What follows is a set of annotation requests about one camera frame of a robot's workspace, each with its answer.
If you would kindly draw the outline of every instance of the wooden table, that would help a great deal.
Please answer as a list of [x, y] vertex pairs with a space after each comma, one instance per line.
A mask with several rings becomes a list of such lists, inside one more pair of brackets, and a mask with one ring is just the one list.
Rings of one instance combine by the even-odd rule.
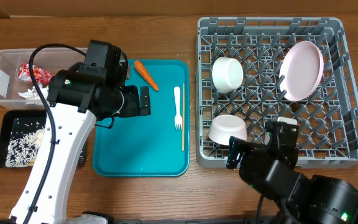
[[[358, 86], [358, 13], [246, 16], [325, 16], [343, 21]], [[0, 50], [35, 48], [59, 42], [86, 47], [90, 39], [113, 43], [129, 58], [172, 58], [188, 64], [190, 98], [195, 100], [197, 20], [186, 17], [82, 17], [0, 19]], [[177, 178], [105, 178], [92, 168], [94, 131], [88, 141], [86, 165], [76, 171], [68, 199], [69, 217], [92, 210], [115, 218], [142, 220], [223, 218], [255, 215], [259, 194], [236, 171], [198, 166], [195, 152], [195, 110], [191, 107], [191, 153], [187, 172]], [[2, 117], [7, 110], [0, 106]], [[358, 188], [358, 166], [346, 170], [301, 170], [344, 179]], [[7, 218], [22, 193], [30, 169], [0, 169], [0, 218]], [[274, 214], [265, 202], [262, 214]]]

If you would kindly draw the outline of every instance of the teal tray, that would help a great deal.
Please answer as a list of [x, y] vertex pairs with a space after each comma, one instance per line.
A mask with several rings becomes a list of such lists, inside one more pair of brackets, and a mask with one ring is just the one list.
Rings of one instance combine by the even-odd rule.
[[[126, 85], [149, 86], [129, 60], [131, 78]], [[179, 60], [140, 60], [157, 83], [150, 86], [152, 114], [135, 118], [116, 118], [112, 129], [96, 128], [93, 168], [106, 177], [174, 177], [189, 166], [189, 69]], [[181, 98], [185, 84], [185, 150], [182, 130], [175, 129], [173, 88], [179, 86]], [[109, 125], [110, 119], [98, 122]]]

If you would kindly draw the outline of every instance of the clear plastic storage bin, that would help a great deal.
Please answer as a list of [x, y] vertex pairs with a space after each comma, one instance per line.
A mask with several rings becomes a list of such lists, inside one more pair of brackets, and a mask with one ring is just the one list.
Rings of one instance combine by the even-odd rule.
[[[32, 84], [16, 78], [19, 67], [28, 63], [35, 49], [0, 50], [0, 105], [10, 110], [42, 109], [40, 100], [27, 100], [19, 92], [32, 89]], [[43, 49], [34, 58], [34, 65], [51, 74], [61, 69], [68, 69], [76, 62], [83, 62], [84, 56], [70, 49]]]

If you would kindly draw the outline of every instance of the carrot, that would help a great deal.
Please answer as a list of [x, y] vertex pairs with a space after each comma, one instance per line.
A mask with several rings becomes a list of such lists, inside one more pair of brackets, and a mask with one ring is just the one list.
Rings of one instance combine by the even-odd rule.
[[134, 63], [136, 71], [146, 80], [146, 82], [155, 90], [158, 91], [158, 85], [155, 83], [153, 78], [150, 76], [149, 72], [144, 67], [143, 63], [140, 61], [135, 61]]

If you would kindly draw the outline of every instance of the pink plate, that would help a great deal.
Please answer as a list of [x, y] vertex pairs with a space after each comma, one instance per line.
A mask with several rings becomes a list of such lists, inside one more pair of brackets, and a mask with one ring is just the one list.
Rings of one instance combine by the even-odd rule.
[[280, 69], [280, 76], [285, 76], [280, 90], [287, 91], [287, 100], [305, 99], [317, 89], [323, 69], [323, 55], [314, 43], [302, 41], [295, 44], [285, 56]]

